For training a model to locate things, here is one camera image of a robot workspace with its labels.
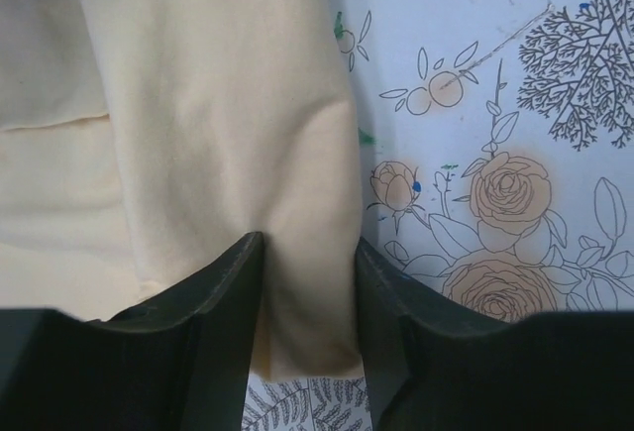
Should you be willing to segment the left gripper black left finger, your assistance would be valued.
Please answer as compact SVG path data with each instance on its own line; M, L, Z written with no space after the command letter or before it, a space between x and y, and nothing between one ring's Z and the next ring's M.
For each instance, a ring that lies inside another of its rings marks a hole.
M5 430L237 430L263 288L264 237L107 321L1 312Z

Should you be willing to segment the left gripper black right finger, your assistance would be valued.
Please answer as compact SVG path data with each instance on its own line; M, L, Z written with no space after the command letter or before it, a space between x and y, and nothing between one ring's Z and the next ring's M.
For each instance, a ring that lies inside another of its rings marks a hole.
M377 430L629 430L633 316L504 323L355 254L358 338Z

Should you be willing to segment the beige t shirt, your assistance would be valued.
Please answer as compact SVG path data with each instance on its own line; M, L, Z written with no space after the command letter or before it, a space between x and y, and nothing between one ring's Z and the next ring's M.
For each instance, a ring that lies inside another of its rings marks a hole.
M359 377L327 0L1 0L1 302L108 318L265 235L260 377Z

